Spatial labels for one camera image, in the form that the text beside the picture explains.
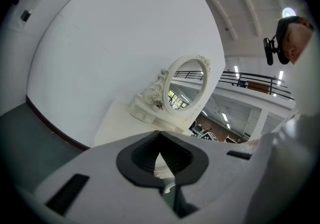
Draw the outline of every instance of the white pillar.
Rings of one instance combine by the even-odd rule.
[[[259,119],[255,125],[255,128],[249,138],[249,140],[252,139],[260,139],[261,137],[261,132],[265,126],[266,120],[267,120],[267,116],[268,116],[268,111],[265,109],[262,109]]]

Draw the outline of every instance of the gray floor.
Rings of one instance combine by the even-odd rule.
[[[54,134],[27,104],[0,117],[0,151],[14,183],[31,193],[50,173],[82,152]]]

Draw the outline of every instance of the fluorescent light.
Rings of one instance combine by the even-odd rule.
[[[279,73],[279,79],[282,79],[283,76],[284,76],[284,71],[281,70],[280,73]]]
[[[181,95],[181,96],[182,96],[187,102],[189,102],[188,99],[186,99],[183,95]]]
[[[235,70],[235,72],[236,72],[235,76],[236,76],[237,78],[239,78],[238,66],[235,66],[235,67],[234,67],[234,70]]]
[[[284,71],[281,70],[280,73],[279,73],[279,79],[282,79],[283,75],[284,75]]]
[[[222,113],[224,120],[226,120],[228,122],[227,116],[225,115],[225,113]]]

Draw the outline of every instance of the ceiling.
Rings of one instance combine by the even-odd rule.
[[[285,71],[287,67],[280,64],[276,56],[274,65],[267,65],[262,40],[274,36],[285,7],[291,7],[297,15],[310,19],[304,0],[206,0],[206,2],[220,33],[226,70],[230,71],[234,71],[234,63],[238,63],[240,72],[278,76],[279,71]]]
[[[191,88],[178,85],[173,85],[173,87],[176,93],[182,94],[191,101],[199,93],[198,90]],[[212,94],[203,110],[208,118],[221,126],[227,127],[227,123],[229,123],[231,130],[244,138],[250,137],[261,113],[261,109],[255,106],[216,94]],[[224,120],[222,113],[226,114],[228,122]],[[262,134],[270,133],[282,120],[282,117],[269,113]]]

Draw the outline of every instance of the mirror frame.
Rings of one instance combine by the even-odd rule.
[[[200,92],[198,93],[197,97],[194,99],[194,101],[192,101],[188,107],[184,108],[184,109],[173,109],[170,104],[169,104],[169,100],[168,100],[168,93],[169,93],[169,89],[170,89],[170,84],[171,84],[171,80],[174,77],[176,71],[187,61],[197,61],[200,65],[200,67],[202,68],[203,71],[203,83],[202,83],[202,88],[200,90]],[[199,100],[201,99],[201,97],[203,96],[204,92],[207,89],[208,86],[208,77],[210,75],[210,60],[208,58],[206,58],[205,56],[201,56],[201,55],[185,55],[181,58],[179,58],[178,60],[176,60],[169,68],[169,74],[165,80],[165,84],[164,84],[164,88],[163,88],[163,101],[164,101],[164,106],[166,108],[166,110],[168,112],[170,112],[173,115],[176,116],[185,116],[186,112],[190,112],[199,102]]]

